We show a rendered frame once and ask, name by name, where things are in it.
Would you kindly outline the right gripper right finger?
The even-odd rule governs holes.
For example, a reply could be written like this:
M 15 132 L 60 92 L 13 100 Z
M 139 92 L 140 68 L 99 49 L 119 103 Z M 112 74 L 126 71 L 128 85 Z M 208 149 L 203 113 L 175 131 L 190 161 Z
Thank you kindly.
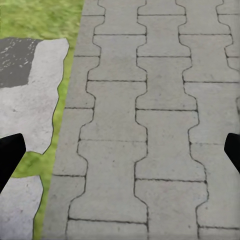
M 228 133 L 224 151 L 240 173 L 240 135 Z

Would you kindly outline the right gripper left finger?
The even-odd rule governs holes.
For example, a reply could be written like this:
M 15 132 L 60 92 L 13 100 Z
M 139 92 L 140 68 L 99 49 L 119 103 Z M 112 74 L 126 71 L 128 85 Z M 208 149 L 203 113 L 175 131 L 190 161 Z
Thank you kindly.
M 26 144 L 21 133 L 0 138 L 0 193 L 15 172 L 25 152 Z

